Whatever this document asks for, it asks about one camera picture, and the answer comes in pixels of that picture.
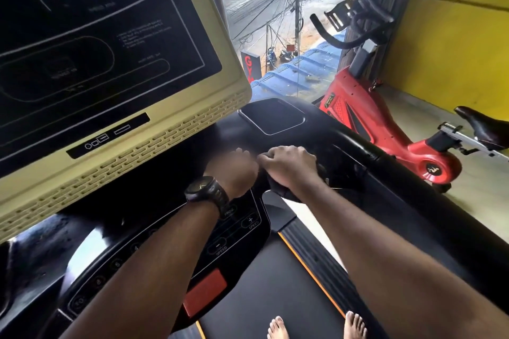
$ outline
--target orange trim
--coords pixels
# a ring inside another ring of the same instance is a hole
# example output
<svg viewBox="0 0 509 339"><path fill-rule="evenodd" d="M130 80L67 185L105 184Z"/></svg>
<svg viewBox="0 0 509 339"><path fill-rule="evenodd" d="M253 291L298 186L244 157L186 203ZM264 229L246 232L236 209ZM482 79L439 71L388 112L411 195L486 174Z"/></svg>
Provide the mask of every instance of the orange trim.
<svg viewBox="0 0 509 339"><path fill-rule="evenodd" d="M284 243L288 246L289 250L292 251L292 253L295 255L295 257L300 261L302 266L305 268L306 271L308 271L309 275L313 278L313 280L318 284L318 286L322 289L325 296L327 296L332 304L334 304L334 307L340 312L340 314L346 319L345 313L342 311L340 306L334 301L334 299L329 295L329 293L323 288L323 285L318 281L318 279L313 275L313 272L308 268L308 266L302 261L300 256L297 254L295 249L289 244L289 242L284 238L283 234L281 232L277 232L279 234L280 238L284 241Z"/></svg>
<svg viewBox="0 0 509 339"><path fill-rule="evenodd" d="M200 322L196 320L196 327L198 328L198 331L200 332L201 339L207 339L205 337L205 334L203 333L203 329L201 328Z"/></svg>

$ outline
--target red sign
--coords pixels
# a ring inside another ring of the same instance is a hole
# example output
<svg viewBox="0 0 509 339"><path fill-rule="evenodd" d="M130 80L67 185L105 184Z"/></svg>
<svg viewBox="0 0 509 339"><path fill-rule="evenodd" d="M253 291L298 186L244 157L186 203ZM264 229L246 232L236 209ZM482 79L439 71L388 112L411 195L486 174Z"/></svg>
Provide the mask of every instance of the red sign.
<svg viewBox="0 0 509 339"><path fill-rule="evenodd" d="M262 77L262 65L259 55L248 53L246 51L241 51L240 55L242 56L244 73L246 74L249 83L260 79Z"/></svg>

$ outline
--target cup holder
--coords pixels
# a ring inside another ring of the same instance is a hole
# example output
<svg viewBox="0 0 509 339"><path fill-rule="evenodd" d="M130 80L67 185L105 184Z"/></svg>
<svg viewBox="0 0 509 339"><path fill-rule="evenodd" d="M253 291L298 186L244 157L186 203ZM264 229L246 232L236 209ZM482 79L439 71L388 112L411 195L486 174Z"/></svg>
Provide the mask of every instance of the cup holder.
<svg viewBox="0 0 509 339"><path fill-rule="evenodd" d="M241 108L239 114L267 136L301 125L306 120L304 112L279 98L251 102Z"/></svg>

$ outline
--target watch face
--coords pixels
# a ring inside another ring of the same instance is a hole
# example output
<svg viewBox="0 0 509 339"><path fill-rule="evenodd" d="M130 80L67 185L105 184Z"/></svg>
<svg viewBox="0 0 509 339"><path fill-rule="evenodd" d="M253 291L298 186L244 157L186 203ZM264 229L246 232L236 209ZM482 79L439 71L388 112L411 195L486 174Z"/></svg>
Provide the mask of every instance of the watch face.
<svg viewBox="0 0 509 339"><path fill-rule="evenodd" d="M189 193L197 193L203 188L206 188L210 183L214 181L214 177L211 176L203 176L200 177L198 180L192 182L189 187L187 188L187 191Z"/></svg>

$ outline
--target usb port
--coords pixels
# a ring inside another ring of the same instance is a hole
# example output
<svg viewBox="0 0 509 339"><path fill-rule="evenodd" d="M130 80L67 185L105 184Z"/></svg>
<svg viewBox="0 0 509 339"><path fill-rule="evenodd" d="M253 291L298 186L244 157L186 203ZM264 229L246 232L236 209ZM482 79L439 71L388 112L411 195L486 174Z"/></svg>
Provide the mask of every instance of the usb port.
<svg viewBox="0 0 509 339"><path fill-rule="evenodd" d="M113 132L113 134L118 136L119 134L125 133L129 129L131 129L131 125L125 125L125 126L122 126L120 129L115 130Z"/></svg>
<svg viewBox="0 0 509 339"><path fill-rule="evenodd" d="M98 140L99 142L101 142L101 143L102 143L102 142L104 142L104 141L109 140L109 137L108 137L108 135L107 135L106 133L103 133L103 134L101 134L100 136L97 136L97 137L96 137L96 140Z"/></svg>

